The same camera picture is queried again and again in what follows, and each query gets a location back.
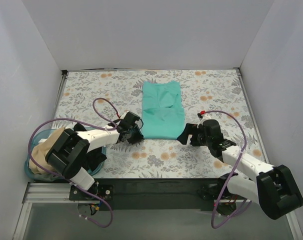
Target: metal frame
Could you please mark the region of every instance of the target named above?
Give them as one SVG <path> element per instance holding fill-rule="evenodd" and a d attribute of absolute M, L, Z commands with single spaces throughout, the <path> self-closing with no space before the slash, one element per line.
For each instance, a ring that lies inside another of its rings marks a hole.
<path fill-rule="evenodd" d="M 70 72 L 91 72 L 91 71 L 117 71 L 117 70 L 131 70 L 131 69 L 91 69 L 91 70 L 78 70 L 78 71 L 70 71 Z M 243 90 L 243 94 L 246 100 L 247 107 L 249 109 L 250 116 L 252 118 L 255 130 L 258 135 L 258 139 L 262 148 L 262 153 L 265 157 L 267 163 L 270 163 L 268 156 L 266 154 L 266 149 L 264 147 L 257 122 L 254 117 L 254 113 L 252 107 L 250 105 L 248 95 L 246 93 L 246 89 L 244 86 L 244 82 L 242 79 L 242 75 L 239 68 L 234 68 L 237 72 L 237 76 L 239 78 L 241 88 Z M 62 97 L 65 83 L 66 83 L 67 75 L 64 75 L 61 80 L 61 84 L 59 87 L 56 106 L 54 109 L 53 115 L 55 116 L 57 107 L 59 105 L 60 99 Z M 69 194 L 70 194 L 71 185 L 68 183 L 30 183 L 27 186 L 27 190 L 24 196 L 22 209 L 20 212 L 20 216 L 17 222 L 17 226 L 13 235 L 13 240 L 22 240 L 24 238 L 25 230 L 28 224 L 28 220 L 31 214 L 33 203 L 88 203 L 88 201 L 70 201 Z M 303 235 L 299 226 L 299 223 L 296 218 L 295 212 L 291 212 L 286 215 L 291 233 L 295 240 L 303 240 Z"/>

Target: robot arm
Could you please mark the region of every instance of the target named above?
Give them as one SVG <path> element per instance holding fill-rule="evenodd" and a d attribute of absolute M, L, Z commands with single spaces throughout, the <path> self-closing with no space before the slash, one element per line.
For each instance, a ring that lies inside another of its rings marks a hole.
<path fill-rule="evenodd" d="M 241 152 L 240 147 L 224 138 L 218 121 L 209 116 L 203 117 L 204 114 L 197 114 L 200 124 L 187 123 L 177 140 L 184 145 L 207 146 L 215 158 L 234 166 Z M 244 153 L 237 169 L 249 179 L 235 173 L 227 183 L 225 195 L 239 195 L 259 204 L 265 214 L 274 220 L 303 206 L 303 197 L 288 167 L 273 166 Z M 220 177 L 220 184 L 212 188 L 220 192 L 227 176 Z"/>
<path fill-rule="evenodd" d="M 87 131 L 81 124 L 76 124 L 74 130 L 64 130 L 45 159 L 65 179 L 87 191 L 95 182 L 87 169 L 96 169 L 106 160 L 102 147 L 125 141 L 136 144 L 144 139 L 137 124 L 140 119 L 138 115 L 127 111 L 114 121 L 117 128 L 109 131 Z M 113 125 L 109 123 L 105 126 L 105 129 L 108 128 L 113 128 Z"/>

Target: white wall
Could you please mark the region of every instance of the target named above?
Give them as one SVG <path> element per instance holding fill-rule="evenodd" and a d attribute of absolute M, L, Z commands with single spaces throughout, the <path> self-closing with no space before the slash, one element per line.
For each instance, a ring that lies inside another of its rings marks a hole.
<path fill-rule="evenodd" d="M 13 237 L 28 181 L 27 143 L 51 118 L 60 80 L 21 0 L 0 0 L 0 240 Z"/>
<path fill-rule="evenodd" d="M 60 69 L 239 67 L 274 0 L 22 0 Z"/>
<path fill-rule="evenodd" d="M 275 0 L 240 70 L 269 160 L 303 196 L 303 0 Z"/>

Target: teal shirt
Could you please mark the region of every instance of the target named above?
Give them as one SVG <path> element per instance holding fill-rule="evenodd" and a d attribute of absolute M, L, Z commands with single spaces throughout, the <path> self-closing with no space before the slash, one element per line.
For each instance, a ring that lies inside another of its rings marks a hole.
<path fill-rule="evenodd" d="M 150 83 L 142 86 L 141 129 L 145 139 L 177 139 L 185 128 L 179 82 Z"/>

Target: table surface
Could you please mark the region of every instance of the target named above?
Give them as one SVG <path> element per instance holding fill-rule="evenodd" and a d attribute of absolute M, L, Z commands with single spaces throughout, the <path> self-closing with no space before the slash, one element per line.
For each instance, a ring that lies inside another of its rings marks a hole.
<path fill-rule="evenodd" d="M 106 122 L 96 115 L 92 102 L 97 97 L 110 100 L 119 113 L 125 110 L 142 114 L 142 86 L 145 81 L 168 83 L 181 87 L 186 123 L 198 123 L 201 110 L 223 110 L 235 116 L 247 137 L 245 152 L 266 161 L 249 112 L 240 80 L 235 70 L 117 70 L 69 72 L 57 118 L 73 118 L 97 126 Z M 115 111 L 104 101 L 96 108 L 108 119 L 115 120 Z M 244 144 L 235 121 L 221 113 L 212 113 L 225 138 Z M 57 121 L 53 128 L 72 127 Z M 217 178 L 231 167 L 212 157 L 206 147 L 181 145 L 176 140 L 148 139 L 140 144 L 126 142 L 110 145 L 107 160 L 95 178 Z"/>

